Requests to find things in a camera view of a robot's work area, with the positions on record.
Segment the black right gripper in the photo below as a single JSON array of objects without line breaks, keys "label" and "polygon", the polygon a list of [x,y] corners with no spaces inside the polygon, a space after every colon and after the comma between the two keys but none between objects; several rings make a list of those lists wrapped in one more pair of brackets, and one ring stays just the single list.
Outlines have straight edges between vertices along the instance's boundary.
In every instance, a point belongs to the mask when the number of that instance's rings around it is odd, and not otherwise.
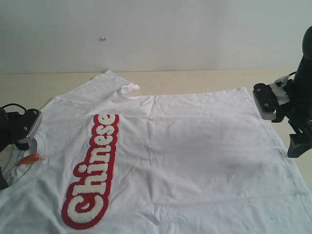
[{"label": "black right gripper", "polygon": [[312,148],[312,98],[295,87],[294,77],[296,73],[288,74],[284,81],[283,90],[289,100],[284,107],[289,124],[297,134],[290,134],[290,145],[287,156],[298,158]]}]

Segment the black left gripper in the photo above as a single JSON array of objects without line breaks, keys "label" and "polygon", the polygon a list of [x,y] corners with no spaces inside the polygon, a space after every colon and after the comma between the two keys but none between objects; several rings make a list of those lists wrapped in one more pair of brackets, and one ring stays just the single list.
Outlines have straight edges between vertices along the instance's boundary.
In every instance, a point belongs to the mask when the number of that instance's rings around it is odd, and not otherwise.
[{"label": "black left gripper", "polygon": [[22,119],[19,112],[6,112],[0,108],[0,151],[2,152],[8,145],[14,144],[20,150],[28,150],[29,143],[18,143],[17,136],[23,132],[23,127],[15,127]]}]

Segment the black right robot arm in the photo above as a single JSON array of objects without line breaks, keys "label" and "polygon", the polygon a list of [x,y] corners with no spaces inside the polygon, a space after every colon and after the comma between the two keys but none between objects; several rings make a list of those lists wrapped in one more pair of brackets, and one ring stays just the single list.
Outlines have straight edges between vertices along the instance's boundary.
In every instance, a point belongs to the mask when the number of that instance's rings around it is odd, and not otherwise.
[{"label": "black right robot arm", "polygon": [[303,57],[285,86],[290,103],[285,108],[289,124],[295,131],[290,134],[289,158],[298,158],[312,148],[312,28],[309,27],[302,41]]}]

